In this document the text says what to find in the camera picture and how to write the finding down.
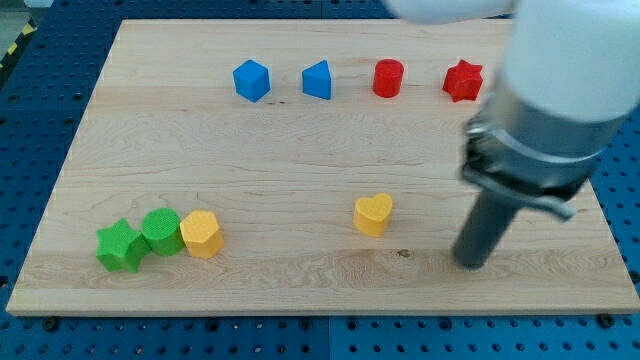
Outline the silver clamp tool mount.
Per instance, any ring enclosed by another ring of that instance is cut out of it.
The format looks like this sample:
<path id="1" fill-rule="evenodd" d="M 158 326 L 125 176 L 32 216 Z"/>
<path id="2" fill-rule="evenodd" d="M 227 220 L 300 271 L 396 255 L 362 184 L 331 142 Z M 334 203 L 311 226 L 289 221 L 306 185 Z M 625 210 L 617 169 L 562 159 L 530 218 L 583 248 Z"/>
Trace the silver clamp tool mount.
<path id="1" fill-rule="evenodd" d="M 462 177 L 481 188 L 471 216 L 510 221 L 523 208 L 566 221 L 569 204 L 622 124 L 617 115 L 585 122 L 533 105 L 498 79 L 465 126 Z"/>

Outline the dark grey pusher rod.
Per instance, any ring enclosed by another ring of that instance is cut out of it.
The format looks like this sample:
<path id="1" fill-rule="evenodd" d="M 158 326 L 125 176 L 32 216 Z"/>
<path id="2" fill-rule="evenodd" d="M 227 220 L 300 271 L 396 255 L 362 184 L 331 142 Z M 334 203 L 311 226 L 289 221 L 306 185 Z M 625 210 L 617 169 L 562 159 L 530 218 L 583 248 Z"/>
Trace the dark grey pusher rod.
<path id="1" fill-rule="evenodd" d="M 483 267 L 521 209 L 519 203 L 482 190 L 452 247 L 456 263 L 471 270 Z"/>

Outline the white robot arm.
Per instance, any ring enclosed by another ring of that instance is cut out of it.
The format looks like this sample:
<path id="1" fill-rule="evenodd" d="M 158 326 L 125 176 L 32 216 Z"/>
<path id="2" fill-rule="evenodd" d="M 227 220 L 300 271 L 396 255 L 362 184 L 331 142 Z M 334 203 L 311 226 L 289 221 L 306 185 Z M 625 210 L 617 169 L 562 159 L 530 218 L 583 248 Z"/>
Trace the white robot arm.
<path id="1" fill-rule="evenodd" d="M 639 104 L 638 3 L 388 0 L 386 7 L 421 24 L 514 17 L 494 86 L 465 127 L 461 175 L 480 194 L 454 260 L 482 267 L 523 208 L 572 217 L 571 198 Z"/>

